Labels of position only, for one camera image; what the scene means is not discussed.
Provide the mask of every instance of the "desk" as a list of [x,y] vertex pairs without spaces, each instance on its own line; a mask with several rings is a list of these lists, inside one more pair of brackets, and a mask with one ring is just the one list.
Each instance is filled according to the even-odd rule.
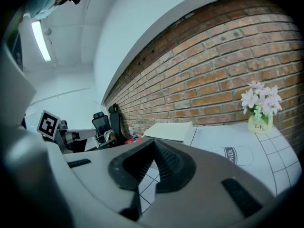
[[[228,158],[265,184],[274,196],[294,186],[302,173],[294,150],[275,127],[270,134],[251,133],[247,123],[194,127],[193,130],[191,147]],[[157,166],[152,165],[139,186],[143,211],[154,202],[158,181]]]

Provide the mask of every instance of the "white vase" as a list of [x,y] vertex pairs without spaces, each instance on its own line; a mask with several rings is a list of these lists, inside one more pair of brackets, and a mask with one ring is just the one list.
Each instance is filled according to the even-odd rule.
[[271,133],[273,125],[273,117],[268,118],[268,124],[263,119],[256,119],[254,115],[251,115],[248,119],[248,130],[253,133],[267,134]]

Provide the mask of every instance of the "white wall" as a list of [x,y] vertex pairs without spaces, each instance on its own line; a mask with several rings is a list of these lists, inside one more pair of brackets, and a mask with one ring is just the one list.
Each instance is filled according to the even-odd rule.
[[102,27],[94,76],[103,102],[133,58],[161,31],[216,0],[116,0]]
[[106,113],[96,100],[92,68],[57,69],[26,74],[37,93],[26,111],[26,124],[36,130],[43,110],[65,119],[70,129],[91,129],[93,114]]

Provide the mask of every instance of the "leaves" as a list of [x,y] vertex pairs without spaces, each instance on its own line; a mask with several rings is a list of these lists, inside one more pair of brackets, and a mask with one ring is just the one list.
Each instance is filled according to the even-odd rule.
[[268,116],[265,116],[265,115],[263,114],[263,115],[262,115],[262,119],[263,119],[263,121],[266,123],[266,125],[268,125],[268,121],[269,121]]

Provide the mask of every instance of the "brick wall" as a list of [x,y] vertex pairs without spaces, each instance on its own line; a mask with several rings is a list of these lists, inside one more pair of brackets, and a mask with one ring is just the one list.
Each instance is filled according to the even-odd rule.
[[118,103],[122,127],[247,120],[241,94],[252,80],[277,85],[275,126],[299,153],[304,115],[301,35],[271,0],[221,0],[191,12],[144,48],[105,105]]

